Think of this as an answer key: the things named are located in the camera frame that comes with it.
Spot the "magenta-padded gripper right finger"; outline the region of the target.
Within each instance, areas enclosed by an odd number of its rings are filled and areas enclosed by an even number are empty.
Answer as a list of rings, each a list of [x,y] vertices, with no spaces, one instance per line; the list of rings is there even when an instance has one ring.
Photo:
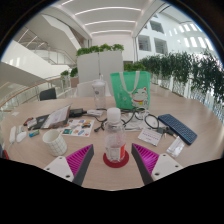
[[[157,154],[135,143],[132,144],[131,153],[145,185],[182,169],[168,154]]]

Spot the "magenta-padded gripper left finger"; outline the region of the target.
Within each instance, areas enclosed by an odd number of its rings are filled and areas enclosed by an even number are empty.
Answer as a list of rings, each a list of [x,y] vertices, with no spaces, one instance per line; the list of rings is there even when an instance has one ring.
[[[90,144],[67,157],[58,156],[44,170],[81,186],[93,155],[94,147]]]

